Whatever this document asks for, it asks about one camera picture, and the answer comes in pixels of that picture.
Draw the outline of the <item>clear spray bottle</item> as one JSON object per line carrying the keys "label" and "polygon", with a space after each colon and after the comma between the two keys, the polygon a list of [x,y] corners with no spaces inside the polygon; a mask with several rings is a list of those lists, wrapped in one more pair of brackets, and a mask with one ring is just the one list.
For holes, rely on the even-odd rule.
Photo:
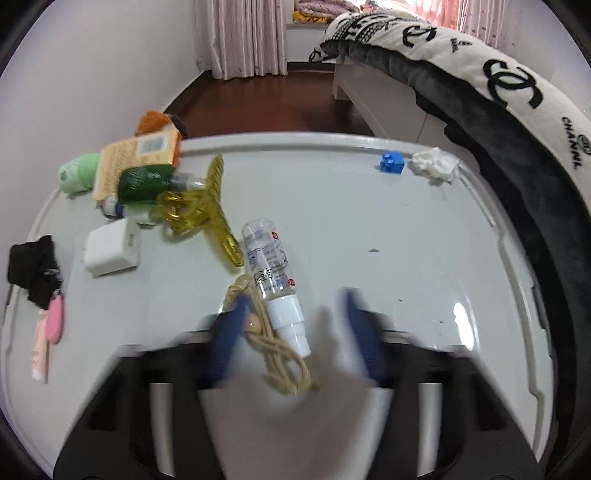
{"label": "clear spray bottle", "polygon": [[263,300],[270,325],[301,358],[311,355],[304,313],[297,298],[296,280],[290,273],[287,253],[273,221],[257,219],[242,227],[246,266]]}

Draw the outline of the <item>yellow transparent hair claw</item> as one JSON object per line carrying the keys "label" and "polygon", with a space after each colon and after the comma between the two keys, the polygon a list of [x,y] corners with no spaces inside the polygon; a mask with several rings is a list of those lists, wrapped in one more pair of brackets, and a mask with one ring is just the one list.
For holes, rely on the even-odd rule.
{"label": "yellow transparent hair claw", "polygon": [[213,157],[205,176],[204,187],[193,191],[165,191],[156,199],[162,219],[172,234],[188,236],[211,229],[222,253],[235,267],[243,267],[242,249],[232,233],[221,207],[224,161],[221,154]]}

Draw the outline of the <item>white charger adapter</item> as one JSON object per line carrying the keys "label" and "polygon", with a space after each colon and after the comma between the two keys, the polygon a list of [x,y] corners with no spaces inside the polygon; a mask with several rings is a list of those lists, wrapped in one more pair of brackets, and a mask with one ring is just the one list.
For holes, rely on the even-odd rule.
{"label": "white charger adapter", "polygon": [[132,219],[121,219],[89,233],[83,262],[93,277],[135,268],[140,263],[141,230]]}

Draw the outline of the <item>dark green sachet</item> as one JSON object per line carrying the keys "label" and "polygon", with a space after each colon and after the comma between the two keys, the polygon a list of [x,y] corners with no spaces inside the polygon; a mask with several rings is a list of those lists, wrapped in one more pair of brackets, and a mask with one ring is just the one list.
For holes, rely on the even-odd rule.
{"label": "dark green sachet", "polygon": [[172,165],[154,164],[128,168],[119,178],[117,199],[123,204],[154,202],[167,191],[201,190],[204,178],[177,171]]}

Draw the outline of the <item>small blue toy block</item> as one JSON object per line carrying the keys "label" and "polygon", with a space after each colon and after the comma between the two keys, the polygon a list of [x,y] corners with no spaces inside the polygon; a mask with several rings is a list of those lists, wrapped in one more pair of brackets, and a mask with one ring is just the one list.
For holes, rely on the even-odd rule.
{"label": "small blue toy block", "polygon": [[391,173],[400,175],[406,162],[401,152],[385,152],[382,154],[382,158],[379,164],[379,169],[384,173]]}

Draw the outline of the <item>pink oval device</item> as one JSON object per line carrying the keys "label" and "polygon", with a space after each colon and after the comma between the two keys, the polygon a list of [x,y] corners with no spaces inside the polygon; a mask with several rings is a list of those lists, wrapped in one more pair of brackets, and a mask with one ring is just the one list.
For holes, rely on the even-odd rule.
{"label": "pink oval device", "polygon": [[61,294],[54,296],[48,306],[45,324],[46,339],[51,344],[60,342],[64,328],[64,305]]}

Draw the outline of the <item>crumpled white tissue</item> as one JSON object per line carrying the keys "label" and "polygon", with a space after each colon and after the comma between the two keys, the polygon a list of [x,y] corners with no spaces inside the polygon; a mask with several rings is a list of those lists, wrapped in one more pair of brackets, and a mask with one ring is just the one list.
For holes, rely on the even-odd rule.
{"label": "crumpled white tissue", "polygon": [[409,166],[415,174],[423,175],[435,182],[452,183],[458,175],[460,160],[435,147],[415,153],[409,160]]}

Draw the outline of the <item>beige paper box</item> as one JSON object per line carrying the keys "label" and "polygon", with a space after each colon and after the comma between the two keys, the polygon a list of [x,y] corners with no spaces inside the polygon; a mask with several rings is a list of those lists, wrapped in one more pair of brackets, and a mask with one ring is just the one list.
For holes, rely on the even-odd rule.
{"label": "beige paper box", "polygon": [[145,165],[178,165],[182,137],[176,129],[161,130],[111,143],[100,151],[93,199],[101,202],[117,195],[121,174]]}

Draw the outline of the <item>pink white lip balm tube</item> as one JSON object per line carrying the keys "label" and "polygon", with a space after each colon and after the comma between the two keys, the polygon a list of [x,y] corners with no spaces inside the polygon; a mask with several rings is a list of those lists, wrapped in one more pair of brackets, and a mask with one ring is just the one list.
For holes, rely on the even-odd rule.
{"label": "pink white lip balm tube", "polygon": [[32,378],[35,381],[40,381],[43,383],[47,381],[48,375],[49,343],[46,337],[47,316],[47,311],[39,311],[39,318],[36,323],[32,350]]}

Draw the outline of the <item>black sock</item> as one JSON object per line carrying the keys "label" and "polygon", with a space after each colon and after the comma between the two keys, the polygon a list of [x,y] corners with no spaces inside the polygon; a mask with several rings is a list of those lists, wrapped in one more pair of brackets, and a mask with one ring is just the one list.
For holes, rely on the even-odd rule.
{"label": "black sock", "polygon": [[61,292],[62,276],[50,235],[10,248],[7,281],[28,292],[28,300],[47,310]]}

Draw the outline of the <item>light green tissue pack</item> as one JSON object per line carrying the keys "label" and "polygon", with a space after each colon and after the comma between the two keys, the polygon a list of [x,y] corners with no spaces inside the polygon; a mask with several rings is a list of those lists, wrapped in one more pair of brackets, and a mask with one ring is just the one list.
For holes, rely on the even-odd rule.
{"label": "light green tissue pack", "polygon": [[100,154],[82,154],[65,164],[58,171],[60,190],[68,195],[76,195],[93,189]]}

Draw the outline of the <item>orange plush toy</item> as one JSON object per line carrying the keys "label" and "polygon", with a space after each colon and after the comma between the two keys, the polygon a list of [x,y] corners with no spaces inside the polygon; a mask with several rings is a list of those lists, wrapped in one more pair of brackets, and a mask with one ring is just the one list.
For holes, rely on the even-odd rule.
{"label": "orange plush toy", "polygon": [[150,110],[145,112],[139,119],[134,135],[147,135],[169,129],[177,130],[183,139],[188,138],[186,125],[177,115]]}

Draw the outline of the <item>black white logo blanket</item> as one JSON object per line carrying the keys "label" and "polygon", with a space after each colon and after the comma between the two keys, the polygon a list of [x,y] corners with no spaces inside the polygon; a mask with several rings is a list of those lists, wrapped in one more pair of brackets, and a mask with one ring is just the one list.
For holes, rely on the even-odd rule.
{"label": "black white logo blanket", "polygon": [[578,344],[590,344],[590,122],[547,80],[466,34],[382,14],[342,14],[311,62],[348,56],[409,85],[487,152],[519,190],[551,253]]}

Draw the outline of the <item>pink curtain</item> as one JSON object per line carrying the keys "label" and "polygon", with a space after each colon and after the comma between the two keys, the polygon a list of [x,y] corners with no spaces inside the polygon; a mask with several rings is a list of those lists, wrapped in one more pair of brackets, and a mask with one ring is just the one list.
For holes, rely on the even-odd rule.
{"label": "pink curtain", "polygon": [[216,80],[287,75],[283,2],[195,1],[198,61]]}

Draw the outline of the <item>folded bedding on windowsill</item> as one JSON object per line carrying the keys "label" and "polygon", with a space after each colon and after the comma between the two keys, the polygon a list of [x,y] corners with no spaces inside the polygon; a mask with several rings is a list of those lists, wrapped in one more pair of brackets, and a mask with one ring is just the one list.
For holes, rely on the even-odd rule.
{"label": "folded bedding on windowsill", "polygon": [[346,0],[295,1],[293,20],[295,23],[329,24],[339,15],[359,12],[358,6]]}

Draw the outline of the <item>white bed frame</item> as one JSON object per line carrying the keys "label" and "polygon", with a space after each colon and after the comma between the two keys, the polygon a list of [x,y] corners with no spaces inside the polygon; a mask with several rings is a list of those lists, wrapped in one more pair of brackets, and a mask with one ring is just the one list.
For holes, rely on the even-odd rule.
{"label": "white bed frame", "polygon": [[353,103],[377,137],[439,147],[474,170],[480,169],[469,150],[448,139],[445,123],[417,105],[411,87],[380,70],[348,57],[339,58],[335,61],[332,96]]}

